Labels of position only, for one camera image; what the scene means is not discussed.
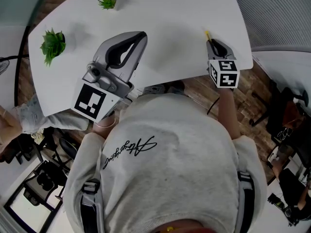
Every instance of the metal frame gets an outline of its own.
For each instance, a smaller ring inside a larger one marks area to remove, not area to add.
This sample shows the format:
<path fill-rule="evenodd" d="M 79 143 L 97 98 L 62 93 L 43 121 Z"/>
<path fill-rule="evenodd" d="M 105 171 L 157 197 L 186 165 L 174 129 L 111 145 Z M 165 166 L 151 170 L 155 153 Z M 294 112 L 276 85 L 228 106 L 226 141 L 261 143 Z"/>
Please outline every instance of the metal frame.
<path fill-rule="evenodd" d="M 17 195 L 22 191 L 24 188 L 24 182 L 28 180 L 29 178 L 25 179 L 22 184 L 18 186 L 16 191 L 13 193 L 13 195 L 9 198 L 9 200 L 6 202 L 4 205 L 5 210 L 10 214 L 10 216 L 27 232 L 27 233 L 36 233 L 28 224 L 26 224 L 15 212 L 14 210 L 10 207 L 10 205 L 13 203 L 13 201 L 16 199 Z M 48 231 L 49 226 L 52 224 L 56 214 L 58 213 L 60 207 L 62 206 L 63 202 L 60 200 L 59 203 L 53 210 L 48 208 L 51 212 L 47 219 L 45 220 L 41 230 L 39 233 L 46 233 Z"/>

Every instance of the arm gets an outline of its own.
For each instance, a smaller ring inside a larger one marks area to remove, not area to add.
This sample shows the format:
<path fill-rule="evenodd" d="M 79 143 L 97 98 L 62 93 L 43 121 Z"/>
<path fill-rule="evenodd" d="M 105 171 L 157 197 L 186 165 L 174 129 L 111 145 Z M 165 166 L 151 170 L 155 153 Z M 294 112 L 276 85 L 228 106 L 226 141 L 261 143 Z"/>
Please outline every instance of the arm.
<path fill-rule="evenodd" d="M 115 114 L 113 113 L 111 116 L 104 118 L 99 123 L 94 123 L 92 132 L 100 135 L 104 139 L 107 139 L 108 135 L 115 126 L 116 126 L 116 117 Z"/>
<path fill-rule="evenodd" d="M 257 147 L 251 138 L 242 135 L 240 138 L 232 141 L 237 153 L 239 155 L 239 161 L 244 160 L 246 164 L 246 170 L 251 175 L 254 188 L 255 188 L 255 207 L 253 220 L 254 223 L 260 218 L 263 208 L 267 201 L 267 180 L 263 170 L 263 166 L 258 157 Z"/>
<path fill-rule="evenodd" d="M 0 105 L 0 116 L 3 117 L 4 120 L 11 126 L 16 128 L 21 128 L 21 125 L 19 121 L 17 121 L 14 116 L 12 116 L 8 111 L 3 109 L 3 107 Z"/>
<path fill-rule="evenodd" d="M 7 111 L 0 106 L 0 116 L 7 122 L 8 127 L 2 129 L 1 139 L 5 145 L 9 144 L 13 139 L 22 133 L 20 123 Z"/>
<path fill-rule="evenodd" d="M 218 106 L 218 121 L 229 132 L 232 140 L 241 136 L 239 122 L 235 110 L 233 92 L 230 89 L 220 89 Z"/>
<path fill-rule="evenodd" d="M 306 205 L 306 196 L 307 196 L 308 191 L 309 191 L 309 186 L 310 186 L 310 182 L 307 183 L 306 188 L 303 190 L 303 192 L 300 196 L 299 202 L 297 204 L 299 210 L 302 210 Z"/>
<path fill-rule="evenodd" d="M 81 189 L 93 178 L 96 163 L 103 149 L 104 139 L 95 133 L 84 136 L 66 181 L 63 203 L 66 214 L 75 233 L 82 233 L 80 220 Z"/>

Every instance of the gray sweatshirt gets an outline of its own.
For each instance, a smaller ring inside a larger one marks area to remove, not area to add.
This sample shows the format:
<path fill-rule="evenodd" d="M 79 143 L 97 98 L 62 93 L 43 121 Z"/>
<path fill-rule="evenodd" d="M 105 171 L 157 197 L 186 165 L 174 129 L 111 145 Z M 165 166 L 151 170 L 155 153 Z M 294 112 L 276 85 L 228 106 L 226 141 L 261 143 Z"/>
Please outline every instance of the gray sweatshirt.
<path fill-rule="evenodd" d="M 84 137 L 66 184 L 65 210 L 74 231 L 83 232 L 80 191 L 101 158 L 106 233 L 149 233 L 178 219 L 232 233 L 241 156 L 255 185 L 254 222 L 267 187 L 254 141 L 246 136 L 232 141 L 187 97 L 146 95 L 121 115 L 106 141 L 94 133 Z"/>

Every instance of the green plant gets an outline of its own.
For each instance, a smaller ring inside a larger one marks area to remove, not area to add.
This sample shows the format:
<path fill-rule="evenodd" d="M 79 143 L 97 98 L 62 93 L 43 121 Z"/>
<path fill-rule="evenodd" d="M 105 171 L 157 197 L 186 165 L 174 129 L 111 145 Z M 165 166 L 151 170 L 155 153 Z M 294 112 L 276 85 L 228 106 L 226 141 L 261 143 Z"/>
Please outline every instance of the green plant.
<path fill-rule="evenodd" d="M 52 60 L 64 51 L 66 43 L 62 32 L 54 33 L 52 28 L 51 31 L 45 31 L 45 33 L 44 42 L 40 48 L 45 55 L 44 63 L 50 66 Z"/>
<path fill-rule="evenodd" d="M 103 9 L 113 9 L 117 0 L 97 0 Z"/>

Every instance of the backpack strap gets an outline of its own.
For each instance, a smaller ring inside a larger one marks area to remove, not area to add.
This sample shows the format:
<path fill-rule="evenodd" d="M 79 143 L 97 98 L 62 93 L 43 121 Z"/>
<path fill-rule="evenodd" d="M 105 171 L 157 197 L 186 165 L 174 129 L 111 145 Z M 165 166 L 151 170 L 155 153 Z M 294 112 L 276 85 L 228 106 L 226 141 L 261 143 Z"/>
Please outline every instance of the backpack strap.
<path fill-rule="evenodd" d="M 253 219 L 255 206 L 255 188 L 248 172 L 238 171 L 239 209 L 234 233 L 247 233 Z"/>
<path fill-rule="evenodd" d="M 100 190 L 100 169 L 101 157 L 98 158 L 93 178 L 85 182 L 81 190 L 80 210 L 85 233 L 104 233 L 104 203 Z"/>

